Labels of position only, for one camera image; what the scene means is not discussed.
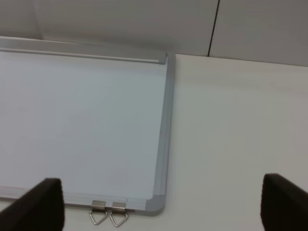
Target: white desk surface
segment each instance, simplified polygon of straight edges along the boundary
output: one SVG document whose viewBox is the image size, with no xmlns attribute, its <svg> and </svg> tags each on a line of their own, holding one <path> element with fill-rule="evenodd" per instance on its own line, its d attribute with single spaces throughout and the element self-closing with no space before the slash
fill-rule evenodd
<svg viewBox="0 0 308 231">
<path fill-rule="evenodd" d="M 306 67 L 177 55 L 164 212 L 115 228 L 66 209 L 65 230 L 262 231 L 265 173 L 308 190 L 307 118 Z"/>
</svg>

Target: whiteboard surface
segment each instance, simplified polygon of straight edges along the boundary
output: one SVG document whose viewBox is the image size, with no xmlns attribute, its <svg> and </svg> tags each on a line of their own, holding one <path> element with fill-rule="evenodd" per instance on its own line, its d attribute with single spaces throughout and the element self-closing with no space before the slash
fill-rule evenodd
<svg viewBox="0 0 308 231">
<path fill-rule="evenodd" d="M 0 186 L 150 199 L 166 71 L 0 52 Z"/>
</svg>

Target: white table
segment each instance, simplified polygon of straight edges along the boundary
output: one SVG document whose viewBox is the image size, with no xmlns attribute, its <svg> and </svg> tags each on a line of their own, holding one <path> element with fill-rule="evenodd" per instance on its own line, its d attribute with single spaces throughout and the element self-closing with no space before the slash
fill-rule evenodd
<svg viewBox="0 0 308 231">
<path fill-rule="evenodd" d="M 308 68 L 177 55 L 166 208 L 118 230 L 262 231 L 265 173 L 308 190 L 307 139 Z M 65 230 L 117 228 L 66 209 Z"/>
</svg>

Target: gray wall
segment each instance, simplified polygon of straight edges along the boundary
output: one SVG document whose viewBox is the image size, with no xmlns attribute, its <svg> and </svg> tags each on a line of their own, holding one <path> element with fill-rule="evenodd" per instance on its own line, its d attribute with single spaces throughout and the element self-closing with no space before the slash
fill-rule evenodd
<svg viewBox="0 0 308 231">
<path fill-rule="evenodd" d="M 0 36 L 207 55 L 218 0 L 0 0 Z M 308 66 L 307 0 L 221 0 L 211 57 Z"/>
</svg>

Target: metal clip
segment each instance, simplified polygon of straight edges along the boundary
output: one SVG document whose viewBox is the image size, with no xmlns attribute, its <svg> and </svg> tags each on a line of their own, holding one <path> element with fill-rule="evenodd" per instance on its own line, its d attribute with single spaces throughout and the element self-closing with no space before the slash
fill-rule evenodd
<svg viewBox="0 0 308 231">
<path fill-rule="evenodd" d="M 89 215 L 94 225 L 99 225 L 106 219 L 108 213 L 105 210 L 105 206 L 106 206 L 106 201 L 92 201 L 92 210 L 90 211 Z M 92 216 L 92 212 L 105 213 L 105 216 L 102 219 L 100 219 L 98 222 L 96 222 Z"/>
<path fill-rule="evenodd" d="M 112 203 L 112 208 L 111 208 L 111 213 L 110 213 L 110 219 L 112 221 L 112 223 L 114 224 L 114 226 L 116 227 L 119 227 L 121 226 L 128 218 L 128 215 L 126 213 L 126 203 L 120 203 L 120 202 L 113 202 Z M 119 224 L 116 224 L 113 217 L 112 217 L 112 214 L 121 214 L 121 215 L 124 215 L 125 218 L 119 223 Z"/>
</svg>

